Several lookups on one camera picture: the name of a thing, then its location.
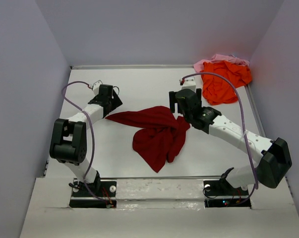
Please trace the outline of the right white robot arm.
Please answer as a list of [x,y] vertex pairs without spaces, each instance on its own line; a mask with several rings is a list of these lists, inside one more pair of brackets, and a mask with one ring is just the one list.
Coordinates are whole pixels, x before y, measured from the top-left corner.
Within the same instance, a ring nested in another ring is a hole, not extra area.
[[276,188],[292,166],[287,142],[272,140],[245,130],[202,101],[190,89],[169,93],[171,112],[178,111],[194,128],[220,138],[251,157],[251,163],[241,168],[229,168],[221,176],[219,189],[231,194],[236,188],[260,183]]

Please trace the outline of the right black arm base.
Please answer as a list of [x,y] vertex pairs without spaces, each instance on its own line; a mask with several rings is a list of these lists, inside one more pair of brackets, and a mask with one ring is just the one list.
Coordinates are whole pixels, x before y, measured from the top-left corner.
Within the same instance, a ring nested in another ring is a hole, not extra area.
[[241,187],[234,188],[227,181],[228,174],[234,168],[225,171],[218,180],[205,180],[203,182],[204,205],[206,208],[248,207],[251,201],[248,190]]

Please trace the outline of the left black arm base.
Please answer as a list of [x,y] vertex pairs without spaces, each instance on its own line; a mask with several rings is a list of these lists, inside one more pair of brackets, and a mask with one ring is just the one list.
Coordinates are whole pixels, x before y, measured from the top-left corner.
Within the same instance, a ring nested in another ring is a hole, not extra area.
[[69,201],[71,208],[111,209],[117,207],[116,180],[101,179],[97,173],[93,183],[85,185],[84,182],[75,178],[68,185],[71,188]]

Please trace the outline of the dark red t shirt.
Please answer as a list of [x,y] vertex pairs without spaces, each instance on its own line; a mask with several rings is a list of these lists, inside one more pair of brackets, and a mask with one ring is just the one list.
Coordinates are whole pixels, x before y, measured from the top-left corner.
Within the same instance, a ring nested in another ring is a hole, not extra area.
[[185,144],[186,132],[190,129],[184,117],[175,118],[165,106],[120,112],[106,119],[140,128],[133,136],[132,148],[156,173],[166,162],[172,163],[175,160]]

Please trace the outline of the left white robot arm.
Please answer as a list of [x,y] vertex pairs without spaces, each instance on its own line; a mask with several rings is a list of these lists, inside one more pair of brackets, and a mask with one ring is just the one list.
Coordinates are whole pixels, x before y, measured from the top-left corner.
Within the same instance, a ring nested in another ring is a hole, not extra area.
[[114,86],[96,82],[91,86],[94,97],[87,106],[67,119],[57,119],[51,138],[50,157],[66,165],[83,183],[90,196],[100,191],[99,173],[87,160],[87,130],[122,105]]

